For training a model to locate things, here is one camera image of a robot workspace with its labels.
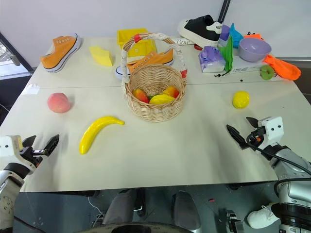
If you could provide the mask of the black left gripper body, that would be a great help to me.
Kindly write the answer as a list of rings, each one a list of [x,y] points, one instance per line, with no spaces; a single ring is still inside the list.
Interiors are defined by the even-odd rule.
[[[46,155],[46,150],[33,150],[32,147],[24,147],[19,154],[37,168],[43,160],[42,155]]]

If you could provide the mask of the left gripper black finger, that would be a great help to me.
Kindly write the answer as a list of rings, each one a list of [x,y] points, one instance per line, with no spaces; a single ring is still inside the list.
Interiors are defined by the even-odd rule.
[[[33,143],[35,141],[35,138],[36,138],[36,135],[33,135],[33,136],[30,136],[30,137],[27,137],[25,138],[23,141],[22,141],[22,145],[23,145],[23,148],[27,148],[27,147],[32,147],[33,146]]]
[[[52,152],[55,150],[55,148],[58,145],[60,136],[57,134],[49,139],[47,142],[45,148],[44,148],[44,155],[50,156]]]

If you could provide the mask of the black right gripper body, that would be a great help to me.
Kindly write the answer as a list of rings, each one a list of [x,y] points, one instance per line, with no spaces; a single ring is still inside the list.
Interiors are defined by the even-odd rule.
[[[264,140],[264,135],[266,134],[266,129],[261,126],[254,131],[252,131],[246,138],[246,142],[251,148],[258,148]]]

